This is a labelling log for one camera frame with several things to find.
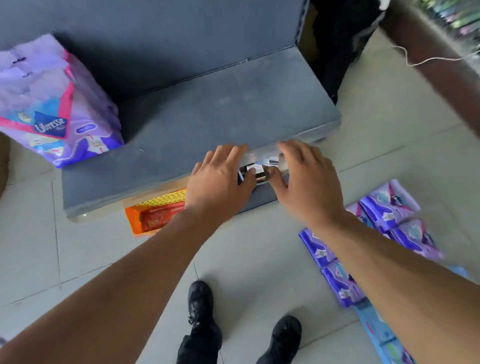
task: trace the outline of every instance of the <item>forearm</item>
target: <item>forearm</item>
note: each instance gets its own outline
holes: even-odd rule
[[[0,363],[135,363],[185,269],[217,228],[205,220],[177,215],[5,345]]]
[[[420,364],[477,360],[479,286],[403,248],[350,214],[329,228],[312,229]]]

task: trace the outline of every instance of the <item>white cable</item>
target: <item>white cable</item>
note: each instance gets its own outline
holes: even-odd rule
[[[408,51],[405,47],[402,47],[402,46],[392,46],[393,48],[400,48],[403,50],[403,52],[405,53],[405,64],[407,67],[415,67],[415,66],[420,66],[421,64],[424,64],[425,62],[428,62],[428,61],[431,61],[431,60],[442,60],[442,61],[462,61],[464,60],[465,58],[468,58],[468,57],[471,57],[471,56],[475,56],[476,54],[478,54],[478,52],[480,52],[480,50],[477,50],[476,52],[473,52],[473,53],[470,53],[470,54],[467,54],[466,56],[464,57],[461,57],[461,58],[444,58],[444,57],[432,57],[432,58],[427,58],[426,60],[422,61],[422,62],[419,62],[419,63],[414,63],[414,64],[410,64],[408,62]]]

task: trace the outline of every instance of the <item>person's right arm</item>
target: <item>person's right arm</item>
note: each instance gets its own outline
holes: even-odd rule
[[[332,162],[297,141],[278,145],[290,171],[270,183],[352,274],[419,364],[480,362],[480,286],[368,228],[343,207]]]

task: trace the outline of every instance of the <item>shoe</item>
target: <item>shoe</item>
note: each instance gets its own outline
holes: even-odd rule
[[[188,312],[191,335],[213,338],[220,350],[222,332],[213,319],[213,293],[202,280],[193,282],[188,289]]]
[[[301,323],[287,315],[278,321],[272,332],[270,347],[257,364],[290,364],[300,348]]]

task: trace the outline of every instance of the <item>libresse logo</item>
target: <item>libresse logo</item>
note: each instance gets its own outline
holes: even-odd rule
[[[67,124],[67,119],[35,112],[34,128],[38,133],[64,138],[67,132]]]

